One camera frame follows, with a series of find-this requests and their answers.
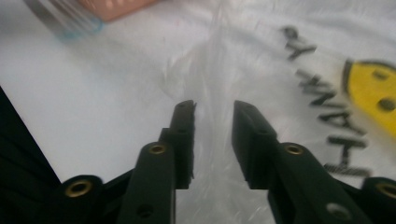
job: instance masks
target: brass screw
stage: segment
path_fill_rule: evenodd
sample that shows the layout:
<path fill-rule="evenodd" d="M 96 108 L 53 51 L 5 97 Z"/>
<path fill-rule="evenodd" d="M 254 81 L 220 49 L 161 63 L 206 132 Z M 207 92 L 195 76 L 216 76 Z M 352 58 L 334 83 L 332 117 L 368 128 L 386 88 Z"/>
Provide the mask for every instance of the brass screw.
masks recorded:
<path fill-rule="evenodd" d="M 163 154 L 166 151 L 166 148 L 164 146 L 153 146 L 151 147 L 148 152 L 154 155 L 159 155 Z"/>
<path fill-rule="evenodd" d="M 297 146 L 286 146 L 285 150 L 293 155 L 301 155 L 303 154 L 304 150 Z"/>
<path fill-rule="evenodd" d="M 77 180 L 73 182 L 65 191 L 65 195 L 69 198 L 77 198 L 82 196 L 92 189 L 92 183 L 89 180 Z"/>
<path fill-rule="evenodd" d="M 379 192 L 390 198 L 396 199 L 396 186 L 388 183 L 379 183 L 375 185 Z"/>

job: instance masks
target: pink object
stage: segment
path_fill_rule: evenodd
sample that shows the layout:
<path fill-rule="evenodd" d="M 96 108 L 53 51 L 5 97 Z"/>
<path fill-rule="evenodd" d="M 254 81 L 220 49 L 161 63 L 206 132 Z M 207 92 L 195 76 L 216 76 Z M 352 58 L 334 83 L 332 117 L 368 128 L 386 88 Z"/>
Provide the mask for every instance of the pink object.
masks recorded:
<path fill-rule="evenodd" d="M 78 0 L 102 21 L 112 21 L 157 0 Z"/>

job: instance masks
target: black fabric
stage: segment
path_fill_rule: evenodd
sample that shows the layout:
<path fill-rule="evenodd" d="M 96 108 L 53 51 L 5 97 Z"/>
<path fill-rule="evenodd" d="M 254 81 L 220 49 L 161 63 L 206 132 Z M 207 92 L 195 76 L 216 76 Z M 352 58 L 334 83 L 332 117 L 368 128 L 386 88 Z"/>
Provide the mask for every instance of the black fabric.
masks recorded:
<path fill-rule="evenodd" d="M 30 223 L 60 185 L 0 87 L 0 222 Z"/>

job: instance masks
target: plastic wrap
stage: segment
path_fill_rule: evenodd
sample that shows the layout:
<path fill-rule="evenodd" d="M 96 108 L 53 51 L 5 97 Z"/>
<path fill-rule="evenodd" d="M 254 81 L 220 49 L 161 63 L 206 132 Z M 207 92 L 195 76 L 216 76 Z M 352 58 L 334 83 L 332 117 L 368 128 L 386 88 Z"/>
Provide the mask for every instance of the plastic wrap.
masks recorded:
<path fill-rule="evenodd" d="M 134 167 L 173 106 L 196 107 L 194 176 L 177 192 L 177 223 L 274 223 L 266 192 L 251 190 L 231 146 L 233 101 L 257 106 L 280 141 L 340 162 L 329 135 L 367 143 L 352 166 L 396 179 L 396 140 L 342 93 L 346 59 L 396 62 L 396 2 L 163 1 L 103 26 L 60 38 L 21 2 L 0 4 L 0 84 L 57 175 L 105 181 Z M 317 46 L 296 60 L 281 30 L 293 25 Z M 297 70 L 320 75 L 365 135 L 318 116 Z M 358 187 L 361 177 L 335 175 Z"/>

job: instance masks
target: yellow smiley face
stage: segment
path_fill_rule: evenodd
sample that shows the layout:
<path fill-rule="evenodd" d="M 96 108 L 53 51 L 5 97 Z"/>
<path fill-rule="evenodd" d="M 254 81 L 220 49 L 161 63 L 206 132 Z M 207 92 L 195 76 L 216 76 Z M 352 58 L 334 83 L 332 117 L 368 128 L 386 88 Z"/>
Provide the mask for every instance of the yellow smiley face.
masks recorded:
<path fill-rule="evenodd" d="M 346 61 L 343 80 L 351 101 L 396 137 L 396 67 Z"/>

